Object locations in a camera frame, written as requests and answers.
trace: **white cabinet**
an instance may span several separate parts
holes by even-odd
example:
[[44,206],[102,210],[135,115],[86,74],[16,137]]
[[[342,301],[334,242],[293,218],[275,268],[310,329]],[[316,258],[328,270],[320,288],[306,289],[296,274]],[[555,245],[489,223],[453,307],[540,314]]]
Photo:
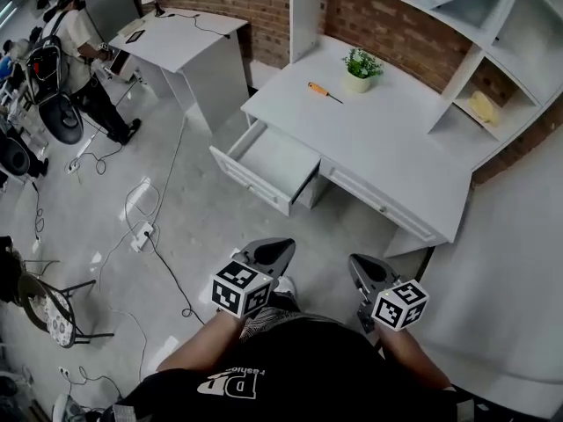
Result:
[[209,149],[223,172],[287,216],[320,162],[318,153],[261,120],[226,154]]
[[356,177],[352,172],[345,170],[333,161],[323,158],[319,172],[424,242],[431,242],[437,238],[436,234],[429,227],[415,221],[414,217],[407,215],[406,211],[399,209],[397,205],[391,203],[387,197],[382,195],[373,186],[370,186],[361,178]]

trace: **potted plant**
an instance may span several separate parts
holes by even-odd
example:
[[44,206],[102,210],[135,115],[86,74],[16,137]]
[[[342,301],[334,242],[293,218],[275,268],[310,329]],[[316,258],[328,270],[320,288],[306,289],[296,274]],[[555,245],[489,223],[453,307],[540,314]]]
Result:
[[373,76],[382,75],[383,64],[374,55],[364,52],[360,48],[352,48],[346,58],[347,74],[344,85],[353,92],[365,92],[369,89],[369,82]]

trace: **phone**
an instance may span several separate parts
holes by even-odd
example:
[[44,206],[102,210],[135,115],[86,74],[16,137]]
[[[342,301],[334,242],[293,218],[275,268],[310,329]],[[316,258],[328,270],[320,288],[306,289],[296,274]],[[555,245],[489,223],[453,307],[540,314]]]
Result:
[[144,33],[144,30],[139,30],[138,32],[134,32],[131,34],[131,37],[125,41],[126,44],[130,44],[131,42],[137,41]]

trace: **open drawer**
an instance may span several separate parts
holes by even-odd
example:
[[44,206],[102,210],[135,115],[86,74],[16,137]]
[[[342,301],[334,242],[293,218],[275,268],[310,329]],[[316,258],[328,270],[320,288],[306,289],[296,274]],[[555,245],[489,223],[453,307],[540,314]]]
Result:
[[223,172],[287,216],[320,163],[318,153],[261,120],[227,154],[209,149]]

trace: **black shoe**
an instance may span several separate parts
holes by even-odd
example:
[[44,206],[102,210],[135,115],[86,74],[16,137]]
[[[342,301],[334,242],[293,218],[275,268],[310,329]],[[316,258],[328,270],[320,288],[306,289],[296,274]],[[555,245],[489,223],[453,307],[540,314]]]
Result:
[[40,174],[45,177],[47,175],[47,169],[49,167],[49,158],[45,158],[45,161],[43,161],[43,168],[41,169]]
[[114,133],[108,132],[106,136],[107,136],[107,139],[109,139],[110,141],[118,142],[118,143],[120,142],[117,135],[115,135]]
[[129,134],[127,136],[127,139],[125,140],[125,142],[122,142],[121,144],[122,145],[129,144],[129,141],[131,141],[131,138],[135,135],[137,131],[139,131],[140,127],[141,127],[141,120],[133,119],[133,121],[131,122],[131,127],[129,128]]

